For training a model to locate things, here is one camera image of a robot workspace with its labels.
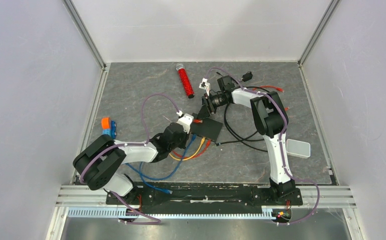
red tube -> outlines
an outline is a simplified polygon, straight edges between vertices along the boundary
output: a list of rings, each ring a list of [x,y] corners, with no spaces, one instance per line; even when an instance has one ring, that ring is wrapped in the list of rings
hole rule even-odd
[[[190,80],[188,79],[187,72],[185,72],[184,65],[182,63],[177,64],[177,71],[180,76],[182,85],[184,86],[185,94],[189,99],[194,97],[194,91],[191,87]]]

gray floor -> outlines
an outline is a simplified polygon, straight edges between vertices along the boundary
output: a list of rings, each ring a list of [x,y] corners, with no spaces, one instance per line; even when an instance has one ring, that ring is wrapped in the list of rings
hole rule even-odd
[[[308,159],[289,156],[292,173],[299,178],[312,179],[319,184],[330,184],[327,163],[316,131],[315,123],[306,97],[305,89],[296,63],[291,62],[186,62],[186,70],[196,97],[185,96],[175,62],[112,63],[103,96],[100,102],[90,142],[101,133],[102,117],[111,117],[118,124],[117,139],[126,142],[139,142],[146,139],[141,124],[140,110],[144,98],[153,93],[165,93],[172,97],[182,111],[197,113],[201,107],[204,91],[198,88],[201,79],[210,67],[222,67],[241,77],[252,71],[254,77],[245,86],[274,85],[284,88],[280,93],[287,111],[289,125],[287,138],[305,141],[311,144],[311,157]],[[213,72],[209,81],[217,91]],[[162,132],[169,120],[176,121],[175,110],[171,103],[161,96],[151,98],[144,108],[146,123],[153,136]],[[218,109],[213,119],[223,122],[223,110]],[[246,137],[255,132],[251,110],[240,106],[230,106],[227,119],[234,130]],[[223,128],[218,142],[231,141],[234,138]],[[195,152],[200,140],[196,140],[188,151],[188,156]],[[265,148],[264,142],[253,144]],[[161,162],[147,164],[144,173],[153,177],[164,177],[170,173],[176,161],[167,158]],[[140,181],[136,173],[126,166],[119,170],[127,173],[133,180]],[[255,151],[241,143],[232,143],[210,147],[201,157],[185,161],[177,173],[169,179],[173,182],[226,182],[226,183],[267,183],[270,166],[268,154]]]
[[[308,210],[295,209],[293,219]],[[68,218],[62,240],[350,240],[342,209],[320,209],[308,220],[276,226],[265,220],[163,219],[162,225],[132,226],[112,218]]]

white panel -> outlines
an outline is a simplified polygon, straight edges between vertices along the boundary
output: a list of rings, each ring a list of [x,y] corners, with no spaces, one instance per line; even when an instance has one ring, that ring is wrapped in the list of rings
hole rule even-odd
[[[330,0],[74,0],[107,62],[295,61]]]
[[[60,0],[0,1],[0,240],[45,238],[99,78]]]
[[[368,239],[386,239],[386,1],[341,1],[305,77]]]

orange and blue object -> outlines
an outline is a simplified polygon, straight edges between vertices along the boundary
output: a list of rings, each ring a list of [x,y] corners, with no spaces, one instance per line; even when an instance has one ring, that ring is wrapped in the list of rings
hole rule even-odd
[[[110,117],[104,117],[101,119],[101,127],[103,128],[103,134],[111,136],[116,139],[116,122],[111,120]]]

red wire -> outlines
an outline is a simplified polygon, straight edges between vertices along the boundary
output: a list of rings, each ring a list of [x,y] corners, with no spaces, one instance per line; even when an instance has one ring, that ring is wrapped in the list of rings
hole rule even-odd
[[[202,150],[202,152],[199,153],[199,154],[197,154],[196,156],[192,157],[192,159],[195,159],[195,158],[197,158],[197,157],[200,157],[200,156],[207,150],[207,148],[209,147],[210,143],[211,143],[211,140],[209,139],[209,140],[207,141],[207,143],[206,143],[205,148]],[[175,155],[176,155],[177,157],[179,157],[179,158],[182,157],[181,155],[179,155],[179,154],[176,153],[175,151],[172,151],[172,153],[175,154]]]
[[[276,87],[276,86],[270,86],[270,85],[264,85],[264,86],[260,86],[260,88],[270,88],[270,89],[275,89],[275,90],[277,90],[277,91],[280,91],[280,92],[284,92],[284,89],[282,89],[282,88],[279,88],[279,87]]]

